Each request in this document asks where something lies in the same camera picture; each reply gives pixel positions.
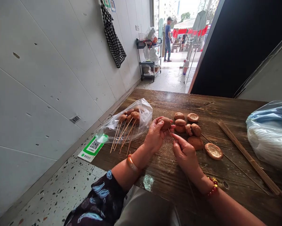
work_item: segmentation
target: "red beaded bracelet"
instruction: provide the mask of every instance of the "red beaded bracelet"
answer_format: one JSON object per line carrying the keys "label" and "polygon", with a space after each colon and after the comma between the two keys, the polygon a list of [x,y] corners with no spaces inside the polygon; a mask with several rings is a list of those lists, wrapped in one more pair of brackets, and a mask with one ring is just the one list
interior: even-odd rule
{"label": "red beaded bracelet", "polygon": [[214,177],[208,177],[208,178],[214,183],[212,190],[207,194],[208,197],[211,197],[211,195],[215,193],[218,188],[218,181]]}

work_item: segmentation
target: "qr code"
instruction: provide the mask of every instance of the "qr code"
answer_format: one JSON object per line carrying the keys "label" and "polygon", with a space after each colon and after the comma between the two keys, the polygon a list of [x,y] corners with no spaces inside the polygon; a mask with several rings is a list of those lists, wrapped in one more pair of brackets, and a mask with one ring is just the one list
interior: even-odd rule
{"label": "qr code", "polygon": [[87,148],[88,151],[95,153],[95,151],[97,150],[97,148],[99,147],[101,143],[99,143],[97,141],[97,139],[95,139],[90,146]]}

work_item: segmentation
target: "woman's left hand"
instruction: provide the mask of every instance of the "woman's left hand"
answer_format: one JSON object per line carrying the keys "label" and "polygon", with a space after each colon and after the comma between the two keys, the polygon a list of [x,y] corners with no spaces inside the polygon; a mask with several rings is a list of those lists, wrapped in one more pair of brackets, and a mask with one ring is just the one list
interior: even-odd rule
{"label": "woman's left hand", "polygon": [[[161,128],[164,125],[164,121],[159,121],[159,119],[161,119],[164,116],[158,117],[155,120],[152,121],[147,136],[145,138],[144,141],[144,145],[146,147],[146,149],[149,149],[154,153],[157,153],[159,151],[159,149],[161,148],[162,144],[163,144],[163,140],[165,139],[165,137],[169,134],[169,131],[161,131]],[[170,132],[173,132],[175,128],[175,125],[171,125],[170,127]]]}

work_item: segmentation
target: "bamboo skewer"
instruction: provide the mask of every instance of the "bamboo skewer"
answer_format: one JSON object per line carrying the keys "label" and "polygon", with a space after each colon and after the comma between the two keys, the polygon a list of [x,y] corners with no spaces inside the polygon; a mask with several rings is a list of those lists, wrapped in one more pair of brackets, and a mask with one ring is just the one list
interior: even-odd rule
{"label": "bamboo skewer", "polygon": [[128,136],[129,136],[129,133],[131,132],[131,130],[132,130],[132,128],[134,127],[135,123],[136,123],[136,120],[135,120],[135,121],[134,121],[134,123],[132,124],[132,127],[131,127],[130,131],[128,132],[128,134],[127,134],[127,137],[126,137],[125,141],[127,140]]}
{"label": "bamboo skewer", "polygon": [[[206,138],[210,143],[212,143],[205,135],[203,135],[203,136],[204,136],[204,138]],[[253,180],[246,172],[244,172],[238,165],[236,165],[236,163],[234,163],[225,153],[223,153],[223,155],[224,155],[228,160],[230,160],[238,169],[240,169],[249,179],[251,179],[251,181],[253,181],[259,188],[261,188],[262,191],[264,191],[266,194],[268,194],[266,190],[264,190],[256,181],[254,181],[254,180]]]}
{"label": "bamboo skewer", "polygon": [[[170,136],[171,136],[172,139],[174,140],[174,138],[173,138],[173,136],[172,136],[172,134],[171,134],[171,132],[170,132],[170,129],[168,129],[168,131],[169,131],[169,133],[170,133]],[[194,199],[194,202],[195,202],[197,211],[199,211],[198,206],[197,206],[197,203],[196,203],[196,200],[195,200],[195,196],[194,196],[194,193],[193,193],[193,190],[192,190],[192,188],[191,188],[191,184],[190,184],[190,181],[189,181],[189,178],[188,178],[187,175],[186,175],[186,178],[187,178],[187,181],[188,181],[188,184],[189,184],[189,187],[190,187],[190,190],[191,190],[191,193],[192,193],[192,196],[193,196],[193,199]]]}
{"label": "bamboo skewer", "polygon": [[131,144],[132,136],[134,135],[134,132],[135,132],[135,129],[136,129],[136,125],[137,124],[135,124],[134,130],[133,130],[132,134],[130,135],[130,140],[129,140],[129,145],[128,145],[126,156],[128,155],[129,147],[130,147],[130,144]]}
{"label": "bamboo skewer", "polygon": [[170,132],[170,129],[168,128],[168,131],[169,131],[169,133],[170,133],[170,136],[172,137],[172,139],[174,140],[174,138],[173,138],[173,136],[172,136],[172,134],[171,134],[171,132]]}
{"label": "bamboo skewer", "polygon": [[[123,129],[122,129],[122,131],[121,131],[121,135],[120,135],[120,137],[119,137],[119,140],[120,140],[121,136],[123,135],[125,125],[126,125],[126,121],[125,121],[125,124],[124,124],[124,126],[123,126]],[[116,143],[116,146],[115,146],[115,148],[114,148],[114,151],[116,150],[116,147],[117,147],[117,145],[118,145],[118,143],[119,143],[119,140],[118,140],[117,143]]]}
{"label": "bamboo skewer", "polygon": [[115,134],[115,137],[114,137],[114,141],[113,141],[112,147],[111,147],[111,149],[110,149],[110,153],[112,152],[112,149],[113,149],[113,146],[114,146],[114,143],[115,143],[115,139],[116,139],[116,137],[117,137],[117,135],[118,135],[117,133],[119,133],[119,131],[120,131],[121,125],[122,125],[122,122],[121,122],[121,124],[120,124],[120,127],[118,126],[117,129],[116,129],[116,134]]}
{"label": "bamboo skewer", "polygon": [[124,136],[123,136],[123,140],[125,139],[126,137],[126,133],[127,133],[127,130],[125,130],[125,133],[124,133]]}
{"label": "bamboo skewer", "polygon": [[192,188],[191,188],[191,184],[190,184],[190,181],[189,181],[189,178],[188,178],[188,177],[187,177],[187,181],[188,181],[188,184],[189,184],[189,187],[190,187],[190,190],[191,190],[191,193],[192,193],[192,196],[193,196],[193,199],[194,199],[194,202],[195,202],[197,211],[199,211],[198,206],[197,206],[197,203],[196,203],[196,200],[195,200],[195,196],[194,196],[194,194],[193,194],[193,190],[192,190]]}
{"label": "bamboo skewer", "polygon": [[272,181],[272,179],[264,172],[263,169],[258,165],[258,163],[253,159],[253,157],[247,152],[247,150],[242,146],[242,144],[237,140],[231,130],[227,127],[227,125],[220,121],[218,122],[220,128],[225,132],[225,134],[231,139],[231,141],[237,146],[237,148],[241,151],[241,153],[246,157],[246,159],[250,162],[256,172],[260,175],[262,180],[266,183],[269,189],[276,195],[282,194],[280,188]]}

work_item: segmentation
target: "tree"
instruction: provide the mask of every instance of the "tree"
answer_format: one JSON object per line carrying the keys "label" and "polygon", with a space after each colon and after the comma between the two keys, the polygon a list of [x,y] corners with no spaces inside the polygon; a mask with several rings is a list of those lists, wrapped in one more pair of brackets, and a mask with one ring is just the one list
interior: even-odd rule
{"label": "tree", "polygon": [[181,22],[183,22],[185,19],[190,19],[190,13],[189,12],[183,13],[181,15]]}
{"label": "tree", "polygon": [[178,23],[178,20],[177,20],[176,16],[172,16],[171,29],[173,29],[174,25],[176,25],[177,23]]}

